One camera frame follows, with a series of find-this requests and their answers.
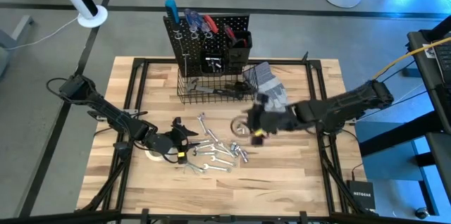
floor stripe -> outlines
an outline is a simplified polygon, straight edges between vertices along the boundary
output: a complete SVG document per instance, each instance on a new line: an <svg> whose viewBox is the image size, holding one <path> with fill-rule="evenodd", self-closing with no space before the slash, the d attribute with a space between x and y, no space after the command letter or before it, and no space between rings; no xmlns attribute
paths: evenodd
<svg viewBox="0 0 451 224"><path fill-rule="evenodd" d="M110 0L103 0L107 5ZM166 12L163 6L106 6L110 12ZM0 3L0 8L44 9L44 10L75 10L71 5L44 5L44 4L14 4ZM265 9L265 8L205 8L191 7L192 10L205 13L255 13L269 15L309 15L309 16L336 16L361 18L420 18L444 19L448 13L403 13L403 12L365 12L365 11L317 11L294 9Z"/></svg>
<svg viewBox="0 0 451 224"><path fill-rule="evenodd" d="M106 6L108 5L108 2L109 0L102 0L102 5ZM91 29L89 37L87 38L86 41L85 48L83 49L83 52L80 56L80 60L78 61L78 67L75 71L75 74L82 74L83 71L85 70L87 61L89 59L89 55L91 54L92 47L94 46L97 34L99 33L99 29L100 27L95 27ZM39 191L41 190L42 183L44 182L45 175L49 169L51 159L54 155L56 145L58 144L59 137L61 136L61 132L63 131L64 124L69 114L69 110L70 104L63 103L56 117L56 122L54 124L50 138L47 142L44 154L42 155L42 159L39 162L36 174L33 177L33 181L31 182L30 189L28 190L28 193L25 197L25 201L19 213L19 217L28 217L32 213L37 196L39 194Z"/></svg>

pile of wrenches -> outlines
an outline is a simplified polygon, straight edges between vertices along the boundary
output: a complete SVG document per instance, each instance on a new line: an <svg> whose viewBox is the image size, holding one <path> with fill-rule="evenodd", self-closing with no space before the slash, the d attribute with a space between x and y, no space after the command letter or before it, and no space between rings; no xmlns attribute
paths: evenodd
<svg viewBox="0 0 451 224"><path fill-rule="evenodd" d="M193 152L194 156L210 156L211 161L226 164L227 166L231 166L233 168L237 167L236 162L223 160L223 159L219 158L218 155L223 154L223 155L233 158L234 160L237 157L239 157L239 155L241 155L241 157L243 158L243 161L245 163L248 162L247 152L242 150L241 147L236 144L236 142L234 142L234 144L232 144L232 147L229 149L219 138L217 138L217 136L215 136L215 134L210 129L207 129L205 127L205 124L204 124L205 114L204 113L201 113L197 117L197 119L199 120L202 130L204 131L204 135L210 136L211 139L194 142L194 143L200 143L200 145L198 145L194 148L194 152ZM204 163L203 167L198 167L192 163L187 163L187 166L189 166L193 170L199 171L200 173L203 173L203 174L205 174L207 169L232 172L231 167L224 168L224 167L220 167L220 166L212 166L212 165L209 165L208 163Z"/></svg>

tape roll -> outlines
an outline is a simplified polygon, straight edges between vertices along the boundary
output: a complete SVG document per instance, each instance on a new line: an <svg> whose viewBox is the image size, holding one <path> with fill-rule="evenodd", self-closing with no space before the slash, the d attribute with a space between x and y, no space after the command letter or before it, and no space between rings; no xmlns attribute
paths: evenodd
<svg viewBox="0 0 451 224"><path fill-rule="evenodd" d="M178 151L176 148L169 149L168 154L176 154ZM164 161L163 156L155 151L145 151L147 158L153 160L153 161ZM173 155L166 155L167 158L172 159Z"/></svg>

black metal table frame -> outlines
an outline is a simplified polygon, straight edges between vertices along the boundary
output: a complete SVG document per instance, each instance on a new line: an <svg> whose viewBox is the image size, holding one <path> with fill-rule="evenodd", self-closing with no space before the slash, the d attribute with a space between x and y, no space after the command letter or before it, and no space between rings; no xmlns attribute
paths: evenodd
<svg viewBox="0 0 451 224"><path fill-rule="evenodd" d="M262 62L268 62L271 65L299 65L306 66L307 81L309 83L309 92L312 99L316 99L316 92L314 86L314 77L312 68L314 68L318 75L319 89L321 98L326 99L326 86L323 78L323 71L320 60L261 60L253 59L249 60L249 64L258 64ZM128 83L127 92L125 95L125 102L123 108L130 108L132 101L133 87L137 77L137 71L142 66L142 72L140 76L140 83L137 90L137 97L134 109L140 110L142 97L144 94L144 87L146 82L147 70L153 63L176 63L174 58L135 58L132 63L132 70L130 74L130 80ZM122 142L125 134L118 133L116 142ZM324 138L328 138L330 144L330 152L332 162L329 160L326 148L324 144ZM125 160L125 167L121 175L121 182L118 188L118 198L116 200L115 209L110 208L111 194L113 188L111 187L108 193L105 195L102 208L100 211L76 211L74 213L62 213L48 216L33 216L33 217L19 217L0 220L0 224L12 224L12 223L99 223L107 221L116 221L121 223L124 219L136 219L141 220L141 224L147 224L151 220L212 220L220 223L231 223L235 221L272 221L272 222L298 222L299 224L305 224L308 222L320 222L320 223L411 223L411 220L403 220L398 218L380 217L362 210L362 206L358 201L355 201L351 192L342 180L342 173L340 167L340 160L338 158L338 150L335 143L336 135L321 135L317 134L317 142L319 147L319 156L321 162L321 170L324 179L324 189L326 192L326 202L328 206L329 216L324 217L308 217L305 211L300 211L298 216L235 216L235 215L171 215L171 214L151 214L149 209L142 209L141 213L122 213L123 202L125 198L125 190L128 180L128 172L130 170L131 158ZM110 167L109 175L112 176L115 168L119 163L119 156L116 150L113 153L113 158ZM338 186L338 195L340 197L340 206L342 213L335 212L335 206L332 195L332 187L330 185L329 175L334 179Z"/></svg>

yellow cable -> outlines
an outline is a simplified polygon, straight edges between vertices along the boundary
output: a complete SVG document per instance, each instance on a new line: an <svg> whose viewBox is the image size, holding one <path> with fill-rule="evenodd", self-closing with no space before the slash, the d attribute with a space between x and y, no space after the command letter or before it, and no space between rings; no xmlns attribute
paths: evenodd
<svg viewBox="0 0 451 224"><path fill-rule="evenodd" d="M429 49L429 48L432 48L432 47L434 47L434 46L440 45L440 44L442 44L442 43L446 43L446 42L448 42L448 41L451 41L451 37L448 37L448 38L445 38L445 39L443 39L443 40L440 40L440 41L434 42L434 43L432 43L432 44L426 45L426 46L423 47L423 48L419 48L419 49L416 49L416 50L414 50L414 51L410 51L409 53L405 54L404 56L401 56L401 57L397 58L397 59L396 59L395 61L393 61L392 63L389 63L388 66L382 68L382 70L378 71L378 73L376 73L376 75L373 76L373 80L375 80L377 77L381 76L386 70L388 70L390 67L394 66L396 63L400 62L400 61L403 60L404 58L409 57L409 56L412 56L412 55L414 55L414 54L417 54L417 53L419 53L420 51L424 51L424 50L426 50L426 49Z"/></svg>

